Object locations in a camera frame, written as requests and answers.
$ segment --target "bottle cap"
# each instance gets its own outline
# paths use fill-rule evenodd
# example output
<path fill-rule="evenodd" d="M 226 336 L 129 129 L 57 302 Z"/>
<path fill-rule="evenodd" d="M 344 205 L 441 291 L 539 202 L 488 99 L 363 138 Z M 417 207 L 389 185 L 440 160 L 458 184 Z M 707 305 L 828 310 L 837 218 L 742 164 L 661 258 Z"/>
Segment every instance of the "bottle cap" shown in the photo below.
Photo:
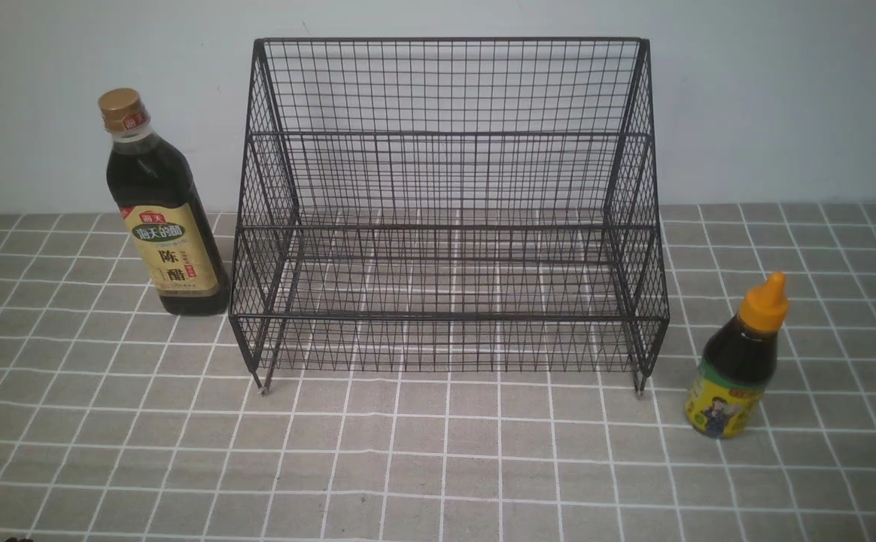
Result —
<path fill-rule="evenodd" d="M 97 100 L 104 128 L 108 132 L 128 132 L 150 121 L 147 109 L 134 89 L 113 89 Z"/>
<path fill-rule="evenodd" d="M 763 333 L 774 333 L 786 320 L 789 299 L 786 299 L 786 275 L 776 271 L 764 285 L 745 294 L 738 317 L 742 323 Z"/>

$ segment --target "wire mesh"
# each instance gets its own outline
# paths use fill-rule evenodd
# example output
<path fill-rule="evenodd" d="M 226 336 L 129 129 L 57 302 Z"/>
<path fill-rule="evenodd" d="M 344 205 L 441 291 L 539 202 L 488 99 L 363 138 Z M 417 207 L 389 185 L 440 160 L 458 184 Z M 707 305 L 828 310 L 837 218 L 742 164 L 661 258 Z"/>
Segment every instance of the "wire mesh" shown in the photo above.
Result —
<path fill-rule="evenodd" d="M 668 325 L 650 71 L 633 38 L 256 41 L 230 316 L 255 379 L 641 388 Z"/>

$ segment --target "white wall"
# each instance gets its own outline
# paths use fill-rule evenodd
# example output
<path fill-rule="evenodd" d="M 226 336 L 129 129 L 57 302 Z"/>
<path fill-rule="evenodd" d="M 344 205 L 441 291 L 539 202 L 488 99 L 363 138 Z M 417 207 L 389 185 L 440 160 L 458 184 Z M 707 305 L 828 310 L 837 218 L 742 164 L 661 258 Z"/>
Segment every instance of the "white wall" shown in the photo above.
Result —
<path fill-rule="evenodd" d="M 267 35 L 640 35 L 664 202 L 876 199 L 868 0 L 0 0 L 0 212 L 112 209 L 96 99 L 117 86 L 234 209 Z"/>

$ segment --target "cartoon figure on label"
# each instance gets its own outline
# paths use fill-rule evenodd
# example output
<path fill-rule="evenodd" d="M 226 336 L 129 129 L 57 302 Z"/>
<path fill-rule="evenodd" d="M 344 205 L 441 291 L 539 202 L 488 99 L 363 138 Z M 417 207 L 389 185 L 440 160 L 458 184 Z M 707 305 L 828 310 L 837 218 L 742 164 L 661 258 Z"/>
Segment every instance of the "cartoon figure on label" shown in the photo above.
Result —
<path fill-rule="evenodd" d="M 706 416 L 706 435 L 719 437 L 726 430 L 730 419 L 742 410 L 742 405 L 730 405 L 722 397 L 713 397 L 713 404 L 702 411 Z"/>

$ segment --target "yellow label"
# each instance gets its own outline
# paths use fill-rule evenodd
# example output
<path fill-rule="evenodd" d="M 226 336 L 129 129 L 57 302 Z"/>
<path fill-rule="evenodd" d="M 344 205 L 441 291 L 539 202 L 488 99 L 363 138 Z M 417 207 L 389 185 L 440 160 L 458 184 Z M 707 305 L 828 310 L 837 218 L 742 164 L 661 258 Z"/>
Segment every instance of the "yellow label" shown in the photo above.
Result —
<path fill-rule="evenodd" d="M 733 387 L 703 361 L 689 389 L 686 418 L 706 436 L 734 437 L 748 425 L 764 392 L 764 388 Z"/>
<path fill-rule="evenodd" d="M 217 276 L 190 205 L 121 207 L 120 213 L 160 294 L 205 297 L 217 292 Z"/>

